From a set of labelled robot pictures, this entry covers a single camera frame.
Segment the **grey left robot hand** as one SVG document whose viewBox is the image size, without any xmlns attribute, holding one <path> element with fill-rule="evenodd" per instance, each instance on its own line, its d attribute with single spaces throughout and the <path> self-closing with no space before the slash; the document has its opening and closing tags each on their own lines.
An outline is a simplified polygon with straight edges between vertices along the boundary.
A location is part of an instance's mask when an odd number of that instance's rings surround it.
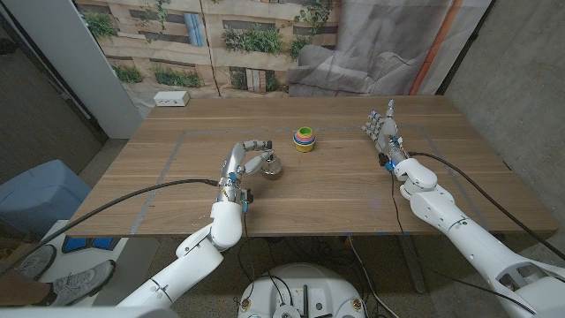
<svg viewBox="0 0 565 318">
<path fill-rule="evenodd" d="M 245 154 L 251 151 L 259 151 L 260 154 L 244 163 Z M 263 163 L 274 153 L 271 140 L 248 140 L 236 143 L 224 161 L 216 201 L 239 203 L 241 197 L 240 183 L 243 175 L 258 172 Z"/>
</svg>

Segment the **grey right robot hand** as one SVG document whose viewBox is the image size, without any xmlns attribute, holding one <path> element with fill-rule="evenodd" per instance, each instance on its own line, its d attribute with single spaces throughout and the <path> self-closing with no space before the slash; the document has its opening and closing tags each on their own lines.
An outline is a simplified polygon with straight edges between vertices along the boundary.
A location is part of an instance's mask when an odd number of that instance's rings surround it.
<svg viewBox="0 0 565 318">
<path fill-rule="evenodd" d="M 380 164 L 388 165 L 391 169 L 408 158 L 402 149 L 402 138 L 398 135 L 397 125 L 393 119 L 394 106 L 395 102 L 391 99 L 384 116 L 373 110 L 368 116 L 368 122 L 361 127 L 374 142 L 380 154 Z"/>
</svg>

